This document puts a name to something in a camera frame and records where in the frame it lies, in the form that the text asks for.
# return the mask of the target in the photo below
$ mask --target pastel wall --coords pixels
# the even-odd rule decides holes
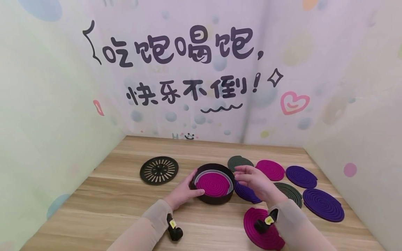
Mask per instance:
[[[33,2],[0,2],[1,251],[19,250],[125,136],[63,11]]]
[[[384,1],[306,150],[381,245],[402,250],[402,16]]]
[[[63,1],[61,22],[128,135],[302,147],[377,3]]]

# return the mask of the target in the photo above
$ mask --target human hand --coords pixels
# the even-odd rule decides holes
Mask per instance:
[[[189,184],[193,179],[197,169],[193,170],[185,179],[183,179],[165,198],[172,210],[178,209],[181,205],[191,198],[201,196],[205,193],[204,189],[191,190]]]
[[[234,178],[240,185],[251,188],[255,195],[267,203],[270,208],[282,201],[288,200],[274,183],[259,169],[250,165],[235,167]]]

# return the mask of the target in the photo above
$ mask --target wooden tabletop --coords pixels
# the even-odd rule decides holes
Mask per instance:
[[[317,217],[303,206],[302,210],[311,222],[338,250],[383,250],[303,149],[130,136],[105,158],[22,250],[106,250],[191,170],[205,163],[227,166],[228,159],[234,155],[241,155],[254,164],[261,159],[271,159],[284,168],[300,165],[308,169],[318,178],[317,188],[334,196],[345,210],[345,219],[333,223]],[[139,170],[148,159],[156,156],[174,158],[179,164],[179,172],[167,184],[150,186],[142,182]],[[286,176],[281,182],[293,185]],[[304,191],[304,188],[293,186],[301,193]],[[263,203],[253,205],[244,201],[235,193],[229,203],[220,206],[195,199],[174,212],[174,219],[184,232],[183,238],[172,243],[165,234],[155,250],[261,250],[248,239],[243,229],[243,216],[250,207],[266,208]]]

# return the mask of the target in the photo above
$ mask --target black sparkle star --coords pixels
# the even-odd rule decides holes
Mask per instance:
[[[274,87],[276,87],[276,85],[279,83],[279,80],[281,80],[281,78],[283,78],[283,75],[278,71],[278,68],[275,68],[274,73],[272,73],[271,77],[269,77],[269,79],[267,79],[267,81],[270,81],[272,83],[272,85]]]

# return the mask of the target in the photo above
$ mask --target black round container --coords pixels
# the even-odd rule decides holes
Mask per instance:
[[[227,175],[230,179],[231,182],[231,189],[228,191],[228,193],[222,197],[211,197],[208,196],[206,194],[199,196],[198,198],[210,205],[222,205],[225,204],[226,202],[228,202],[230,200],[230,198],[233,195],[233,190],[234,190],[234,175],[232,173],[232,171],[230,169],[228,169],[226,166],[221,165],[221,164],[216,164],[216,163],[209,163],[209,164],[205,164],[202,165],[201,167],[198,168],[197,173],[194,175],[193,180],[190,182],[190,188],[192,190],[197,189],[195,187],[195,181],[197,180],[197,177],[208,170],[216,170],[216,171],[220,171],[222,173],[224,173],[225,175]]]

